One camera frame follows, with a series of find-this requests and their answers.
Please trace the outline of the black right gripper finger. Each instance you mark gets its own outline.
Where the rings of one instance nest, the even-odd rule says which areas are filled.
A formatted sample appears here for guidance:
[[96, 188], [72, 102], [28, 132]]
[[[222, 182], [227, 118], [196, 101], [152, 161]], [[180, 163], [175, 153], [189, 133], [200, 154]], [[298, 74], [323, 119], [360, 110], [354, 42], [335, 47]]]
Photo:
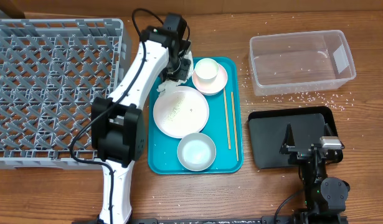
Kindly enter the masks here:
[[288, 123], [286, 126], [285, 137], [281, 144], [280, 154], [290, 154], [295, 148], [295, 141], [293, 137], [293, 131], [291, 128], [291, 124]]
[[328, 123], [324, 125], [324, 136], [337, 137]]

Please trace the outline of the cream plastic cup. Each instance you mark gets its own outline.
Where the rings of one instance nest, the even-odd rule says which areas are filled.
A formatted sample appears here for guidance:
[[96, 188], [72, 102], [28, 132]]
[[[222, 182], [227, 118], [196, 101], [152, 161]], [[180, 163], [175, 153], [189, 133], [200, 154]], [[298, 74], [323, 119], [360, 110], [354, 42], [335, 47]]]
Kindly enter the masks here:
[[219, 73], [219, 64], [211, 58], [203, 58], [196, 63], [194, 71], [199, 81], [210, 83]]

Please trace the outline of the pink plastic bowl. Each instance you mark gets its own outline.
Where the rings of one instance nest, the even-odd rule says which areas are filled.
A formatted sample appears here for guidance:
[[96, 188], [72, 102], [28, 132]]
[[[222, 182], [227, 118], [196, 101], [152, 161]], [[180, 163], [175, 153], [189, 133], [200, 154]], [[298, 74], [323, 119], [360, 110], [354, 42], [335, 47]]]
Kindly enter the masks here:
[[192, 82], [195, 88], [200, 91], [203, 95], [212, 96], [222, 91], [228, 81], [228, 74], [222, 65], [219, 65], [219, 72], [215, 79], [211, 82], [200, 81], [196, 72], [192, 74]]

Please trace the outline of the grey small bowl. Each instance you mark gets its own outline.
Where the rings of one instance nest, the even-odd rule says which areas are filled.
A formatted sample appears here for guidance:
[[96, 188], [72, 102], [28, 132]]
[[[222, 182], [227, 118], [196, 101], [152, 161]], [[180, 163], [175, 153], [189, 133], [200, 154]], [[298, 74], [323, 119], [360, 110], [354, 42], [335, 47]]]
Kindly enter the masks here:
[[208, 169], [217, 154], [214, 141], [206, 134], [191, 133], [182, 138], [177, 147], [177, 158], [187, 170], [200, 172]]

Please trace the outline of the white paper napkin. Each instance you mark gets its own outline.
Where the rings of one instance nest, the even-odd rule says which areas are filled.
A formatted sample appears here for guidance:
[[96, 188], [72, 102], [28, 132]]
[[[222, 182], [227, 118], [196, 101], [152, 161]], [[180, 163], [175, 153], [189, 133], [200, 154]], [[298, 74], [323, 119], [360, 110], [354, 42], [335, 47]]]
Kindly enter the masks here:
[[187, 73], [186, 79], [185, 80], [179, 80], [179, 81], [176, 81], [176, 82], [175, 81], [171, 81], [171, 80], [162, 82], [161, 84], [159, 84], [159, 86], [157, 88], [158, 92], [163, 92], [163, 91], [168, 90], [170, 88], [174, 88], [175, 86], [179, 86], [181, 84], [184, 84], [185, 82], [188, 81], [188, 79], [191, 78], [191, 76], [193, 74], [193, 71], [194, 71], [194, 62], [193, 62], [192, 52], [188, 51], [188, 53], [184, 56], [184, 59], [189, 59], [191, 61], [191, 64], [190, 64], [190, 67], [188, 69], [188, 73]]

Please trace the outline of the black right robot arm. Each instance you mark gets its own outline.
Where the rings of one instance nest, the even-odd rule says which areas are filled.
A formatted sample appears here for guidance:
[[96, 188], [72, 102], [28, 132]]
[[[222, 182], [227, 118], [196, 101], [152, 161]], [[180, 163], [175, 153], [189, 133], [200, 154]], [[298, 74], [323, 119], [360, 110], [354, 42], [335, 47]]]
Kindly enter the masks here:
[[334, 135], [328, 124], [324, 125], [324, 136], [309, 148], [295, 146], [291, 124], [287, 124], [285, 137], [280, 148], [281, 154], [289, 155], [288, 163], [298, 166], [298, 175], [303, 188], [285, 199], [277, 208], [273, 221], [280, 223], [278, 214], [282, 207], [297, 195], [305, 195], [306, 208], [295, 210], [284, 219], [285, 223], [347, 223], [340, 216], [346, 209], [350, 185], [339, 178], [327, 175], [328, 164], [339, 163], [343, 159], [344, 144]]

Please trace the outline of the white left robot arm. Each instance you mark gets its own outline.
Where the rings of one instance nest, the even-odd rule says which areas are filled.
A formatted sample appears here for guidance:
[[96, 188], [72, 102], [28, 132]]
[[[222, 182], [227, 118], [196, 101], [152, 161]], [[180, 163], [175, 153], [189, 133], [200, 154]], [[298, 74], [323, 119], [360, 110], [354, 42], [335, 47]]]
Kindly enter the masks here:
[[191, 42], [183, 37], [188, 30], [182, 16], [168, 14], [161, 26], [138, 31], [139, 49], [124, 78], [107, 98], [95, 98], [92, 103], [92, 147], [104, 174], [97, 223], [131, 219], [131, 176], [146, 141], [143, 106], [157, 78], [176, 86], [191, 76]]

